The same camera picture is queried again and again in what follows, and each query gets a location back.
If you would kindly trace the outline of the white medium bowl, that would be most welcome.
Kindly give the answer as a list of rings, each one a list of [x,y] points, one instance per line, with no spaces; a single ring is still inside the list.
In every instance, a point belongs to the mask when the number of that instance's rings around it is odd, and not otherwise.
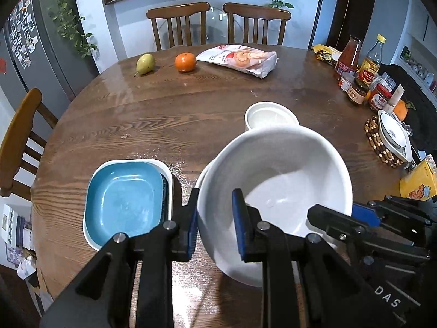
[[[307,220],[315,204],[350,215],[353,188],[337,149],[302,126],[248,130],[215,157],[200,186],[197,208],[204,247],[230,278],[260,287],[262,266],[245,263],[238,252],[232,192],[263,220],[285,233],[305,237],[316,228]]]

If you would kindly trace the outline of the small white deep bowl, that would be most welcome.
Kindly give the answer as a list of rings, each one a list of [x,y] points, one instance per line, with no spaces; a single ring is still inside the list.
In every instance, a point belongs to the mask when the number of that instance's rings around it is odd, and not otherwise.
[[[249,106],[244,114],[245,130],[270,127],[298,127],[295,114],[281,104],[262,101]]]

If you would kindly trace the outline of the yellow snack box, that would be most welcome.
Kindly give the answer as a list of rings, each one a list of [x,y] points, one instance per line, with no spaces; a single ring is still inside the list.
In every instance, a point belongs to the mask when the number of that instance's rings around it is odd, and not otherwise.
[[[431,154],[400,180],[403,198],[426,201],[436,195],[436,190],[436,162]]]

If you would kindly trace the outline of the wooden bead trivet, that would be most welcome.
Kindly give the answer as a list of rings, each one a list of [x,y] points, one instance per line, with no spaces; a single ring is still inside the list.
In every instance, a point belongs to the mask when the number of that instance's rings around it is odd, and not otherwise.
[[[383,143],[382,137],[380,137],[379,126],[376,116],[372,116],[365,122],[364,131],[371,148],[382,163],[392,168],[397,168],[404,163],[399,157],[394,155]]]

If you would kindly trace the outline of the orange fruit at right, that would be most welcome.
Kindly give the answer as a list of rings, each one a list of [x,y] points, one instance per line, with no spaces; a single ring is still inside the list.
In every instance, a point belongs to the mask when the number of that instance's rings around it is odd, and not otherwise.
[[[393,109],[394,114],[399,119],[399,121],[404,121],[408,115],[408,106],[407,104],[401,99],[397,105]]]

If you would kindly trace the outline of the red lid chili jar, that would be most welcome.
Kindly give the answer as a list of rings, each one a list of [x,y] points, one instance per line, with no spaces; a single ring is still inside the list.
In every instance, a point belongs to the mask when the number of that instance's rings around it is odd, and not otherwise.
[[[371,91],[367,103],[370,109],[377,113],[386,106],[391,96],[391,89],[389,87],[385,87],[383,84],[378,83]]]

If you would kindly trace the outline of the brown sauce jar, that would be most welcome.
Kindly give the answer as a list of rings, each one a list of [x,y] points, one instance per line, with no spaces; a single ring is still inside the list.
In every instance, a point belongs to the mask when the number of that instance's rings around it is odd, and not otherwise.
[[[361,79],[354,78],[347,90],[347,96],[352,103],[360,105],[366,101],[369,91],[369,87]]]

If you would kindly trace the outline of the small white red jar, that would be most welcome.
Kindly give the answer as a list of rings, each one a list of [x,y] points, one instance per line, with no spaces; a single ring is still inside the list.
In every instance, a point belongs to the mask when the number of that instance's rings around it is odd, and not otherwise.
[[[339,85],[341,90],[343,90],[344,92],[347,92],[349,90],[350,86],[353,84],[354,80],[355,80],[354,73],[348,73],[348,72],[344,71],[341,74],[338,85]]]

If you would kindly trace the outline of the yellow cap vinegar bottle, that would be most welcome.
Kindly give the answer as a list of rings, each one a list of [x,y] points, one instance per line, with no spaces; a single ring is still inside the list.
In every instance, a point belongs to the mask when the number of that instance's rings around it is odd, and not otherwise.
[[[367,55],[364,57],[363,62],[361,63],[358,78],[364,82],[366,86],[370,86],[379,71],[382,63],[383,47],[385,42],[386,38],[381,34],[378,34],[376,43],[369,50]]]

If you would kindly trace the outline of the bread bag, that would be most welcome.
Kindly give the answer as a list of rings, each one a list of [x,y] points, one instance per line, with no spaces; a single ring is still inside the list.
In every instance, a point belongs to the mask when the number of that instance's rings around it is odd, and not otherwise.
[[[279,60],[276,51],[266,52],[244,45],[219,45],[201,52],[196,59],[257,78],[265,78],[275,69]]]

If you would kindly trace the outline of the red sauce bottle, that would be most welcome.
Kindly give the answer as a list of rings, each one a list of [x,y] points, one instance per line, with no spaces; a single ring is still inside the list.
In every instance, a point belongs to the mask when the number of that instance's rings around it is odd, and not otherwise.
[[[349,42],[346,44],[335,65],[338,80],[343,73],[355,74],[361,52],[361,44],[361,39],[353,35],[350,36]]]

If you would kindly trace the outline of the orange mandarin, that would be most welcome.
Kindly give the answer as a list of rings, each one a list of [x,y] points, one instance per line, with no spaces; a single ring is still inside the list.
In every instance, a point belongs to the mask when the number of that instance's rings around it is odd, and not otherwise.
[[[183,52],[176,56],[174,65],[180,73],[189,73],[195,70],[197,59],[191,52]]]

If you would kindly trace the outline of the green pear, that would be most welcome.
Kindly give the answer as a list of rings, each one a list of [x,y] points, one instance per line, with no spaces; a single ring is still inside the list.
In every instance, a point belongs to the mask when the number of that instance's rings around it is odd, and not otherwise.
[[[136,63],[135,76],[146,75],[155,69],[156,60],[150,53],[142,55]]]

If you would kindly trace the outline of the yellow snack packet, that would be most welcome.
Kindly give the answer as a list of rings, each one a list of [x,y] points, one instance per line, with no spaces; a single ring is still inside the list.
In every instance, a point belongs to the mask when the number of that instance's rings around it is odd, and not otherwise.
[[[325,45],[314,45],[312,47],[312,51],[315,53],[317,60],[327,63],[333,67],[336,65],[339,57],[341,56],[341,51]]]

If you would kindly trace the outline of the wooden chair left side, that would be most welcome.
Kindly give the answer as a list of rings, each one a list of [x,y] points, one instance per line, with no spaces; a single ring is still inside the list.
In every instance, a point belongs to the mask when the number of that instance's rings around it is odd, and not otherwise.
[[[31,187],[15,180],[20,169],[36,175],[38,168],[25,161],[28,155],[35,161],[40,161],[42,155],[27,145],[28,140],[34,141],[40,147],[45,147],[47,142],[33,132],[33,119],[39,113],[49,127],[54,128],[58,119],[42,102],[42,92],[32,88],[22,100],[16,114],[4,135],[1,143],[1,196],[17,195],[24,200],[31,200]]]

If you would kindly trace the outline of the wooden chair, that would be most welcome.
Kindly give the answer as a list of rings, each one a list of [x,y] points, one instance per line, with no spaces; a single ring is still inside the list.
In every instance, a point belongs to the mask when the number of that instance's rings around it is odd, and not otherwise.
[[[196,14],[200,15],[200,45],[206,45],[207,12],[210,8],[211,6],[208,2],[194,2],[149,9],[146,12],[146,17],[150,20],[152,25],[156,50],[162,50],[160,34],[158,31],[159,19],[165,20],[167,23],[167,37],[170,48],[176,46],[175,42],[177,42],[179,46],[192,46],[193,36],[190,17]]]
[[[268,26],[271,21],[279,21],[277,45],[283,45],[287,22],[291,20],[291,12],[273,7],[262,7],[253,4],[226,2],[223,11],[228,18],[228,43],[235,42],[234,17],[243,18],[243,43],[249,42],[249,28],[252,27],[251,42],[257,45],[267,45]]]
[[[25,161],[28,155],[35,161],[40,161],[42,155],[27,145],[28,140],[34,141],[40,147],[45,147],[47,142],[33,132],[33,119],[39,113],[49,127],[54,128],[58,119],[42,102],[42,92],[32,88],[22,100],[16,114],[4,135],[1,143],[1,196],[17,195],[24,200],[31,200],[31,187],[15,180],[20,169],[36,175],[38,168]]]

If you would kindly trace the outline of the wooden chair back right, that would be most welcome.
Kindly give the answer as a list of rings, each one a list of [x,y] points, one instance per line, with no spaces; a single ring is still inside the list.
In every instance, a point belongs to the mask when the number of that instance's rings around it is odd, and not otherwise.
[[[262,7],[253,4],[226,2],[223,11],[228,18],[228,43],[235,42],[234,17],[243,18],[243,43],[249,42],[249,28],[252,27],[251,42],[257,45],[267,45],[268,26],[271,21],[279,21],[277,45],[283,45],[287,22],[291,20],[291,12],[273,7]]]

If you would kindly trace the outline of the wooden chair back left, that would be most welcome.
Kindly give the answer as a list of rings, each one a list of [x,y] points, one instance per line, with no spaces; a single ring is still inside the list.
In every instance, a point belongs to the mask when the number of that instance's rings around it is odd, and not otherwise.
[[[176,46],[175,42],[177,42],[179,46],[192,46],[193,36],[190,17],[196,14],[200,15],[200,45],[206,45],[207,12],[210,8],[211,6],[208,2],[194,2],[149,9],[146,12],[146,17],[150,20],[152,25],[156,50],[162,50],[160,34],[158,31],[159,19],[165,20],[167,23],[167,37],[170,48]]]

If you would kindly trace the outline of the dark door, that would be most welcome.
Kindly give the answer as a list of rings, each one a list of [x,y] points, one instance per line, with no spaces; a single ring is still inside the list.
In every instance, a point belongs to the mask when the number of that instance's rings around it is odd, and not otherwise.
[[[364,42],[375,0],[337,0],[327,46],[342,51],[351,36]]]

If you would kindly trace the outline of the grey refrigerator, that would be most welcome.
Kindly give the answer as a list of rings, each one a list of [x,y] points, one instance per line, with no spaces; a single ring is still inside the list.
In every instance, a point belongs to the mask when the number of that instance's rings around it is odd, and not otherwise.
[[[21,0],[1,29],[1,90],[17,110],[32,88],[60,119],[71,101],[99,74],[92,57],[82,58],[74,42],[56,32],[49,9],[55,0]]]

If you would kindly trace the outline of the hanging green vine plant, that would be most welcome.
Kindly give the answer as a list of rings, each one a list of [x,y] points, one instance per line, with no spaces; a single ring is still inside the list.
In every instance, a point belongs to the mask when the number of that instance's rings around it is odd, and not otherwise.
[[[48,15],[55,24],[56,32],[68,40],[81,58],[91,57],[98,50],[95,43],[90,42],[92,33],[83,32],[81,22],[86,18],[78,12],[76,0],[54,0],[48,8]]]

